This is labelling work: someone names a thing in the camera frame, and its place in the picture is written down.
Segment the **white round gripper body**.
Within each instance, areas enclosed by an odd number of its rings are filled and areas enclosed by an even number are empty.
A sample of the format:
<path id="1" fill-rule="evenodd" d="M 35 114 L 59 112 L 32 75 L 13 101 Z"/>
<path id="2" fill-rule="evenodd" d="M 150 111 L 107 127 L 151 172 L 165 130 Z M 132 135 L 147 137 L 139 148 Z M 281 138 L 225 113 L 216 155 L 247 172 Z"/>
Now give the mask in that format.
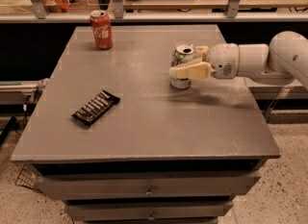
<path id="1" fill-rule="evenodd" d="M 217 79 L 234 79 L 239 67 L 240 50 L 234 43 L 218 44 L 210 48 L 206 61 L 212 67 L 211 75 Z"/>

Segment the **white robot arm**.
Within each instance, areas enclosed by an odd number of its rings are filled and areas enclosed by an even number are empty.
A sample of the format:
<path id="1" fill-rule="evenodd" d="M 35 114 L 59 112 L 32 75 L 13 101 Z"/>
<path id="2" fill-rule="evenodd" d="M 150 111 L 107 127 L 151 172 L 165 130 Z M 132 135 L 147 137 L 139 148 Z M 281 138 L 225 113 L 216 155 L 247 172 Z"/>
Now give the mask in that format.
<path id="1" fill-rule="evenodd" d="M 308 88 L 308 38 L 284 31 L 269 44 L 175 47 L 169 69 L 174 86 L 186 88 L 190 81 L 210 76 L 224 80 L 246 77 L 272 86 L 285 86 L 297 80 Z"/>

